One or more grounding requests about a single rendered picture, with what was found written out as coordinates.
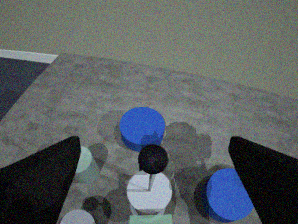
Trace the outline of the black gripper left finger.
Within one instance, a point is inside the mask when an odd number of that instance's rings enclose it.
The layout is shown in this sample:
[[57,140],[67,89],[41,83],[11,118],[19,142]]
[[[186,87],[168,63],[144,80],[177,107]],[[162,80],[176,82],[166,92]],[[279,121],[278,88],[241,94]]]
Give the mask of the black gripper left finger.
[[71,136],[0,169],[0,224],[56,224],[80,155]]

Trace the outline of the pale green square block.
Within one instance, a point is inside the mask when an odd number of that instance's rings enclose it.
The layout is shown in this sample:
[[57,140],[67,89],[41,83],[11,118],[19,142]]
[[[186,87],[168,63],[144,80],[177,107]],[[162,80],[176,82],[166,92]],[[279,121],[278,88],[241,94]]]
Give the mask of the pale green square block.
[[172,224],[172,214],[152,214],[152,216],[129,216],[130,224]]

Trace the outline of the blue cylinder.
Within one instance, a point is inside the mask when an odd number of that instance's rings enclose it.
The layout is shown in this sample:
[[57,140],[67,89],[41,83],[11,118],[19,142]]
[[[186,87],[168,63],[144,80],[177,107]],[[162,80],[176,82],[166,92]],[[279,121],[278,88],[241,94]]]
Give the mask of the blue cylinder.
[[160,145],[164,131],[164,117],[152,108],[129,109],[120,120],[122,143],[133,151],[140,152],[148,145]]
[[254,209],[245,186],[233,168],[220,169],[206,180],[202,186],[201,198],[205,212],[218,222],[241,220]]

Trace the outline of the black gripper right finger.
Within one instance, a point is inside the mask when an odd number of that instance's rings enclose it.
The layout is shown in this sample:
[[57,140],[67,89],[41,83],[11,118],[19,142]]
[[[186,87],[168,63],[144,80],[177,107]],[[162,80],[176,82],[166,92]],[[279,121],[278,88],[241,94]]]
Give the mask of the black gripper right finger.
[[229,155],[262,224],[298,224],[298,160],[235,136]]

